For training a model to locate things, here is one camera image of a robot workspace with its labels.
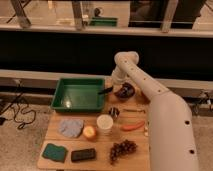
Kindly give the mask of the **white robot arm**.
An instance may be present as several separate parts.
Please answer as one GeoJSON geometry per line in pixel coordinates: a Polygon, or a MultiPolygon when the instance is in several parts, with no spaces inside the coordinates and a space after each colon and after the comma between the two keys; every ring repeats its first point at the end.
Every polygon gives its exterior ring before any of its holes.
{"type": "Polygon", "coordinates": [[[185,100],[140,69],[137,52],[118,52],[114,61],[113,83],[122,84],[129,76],[150,100],[151,171],[199,171],[192,112],[185,100]]]}

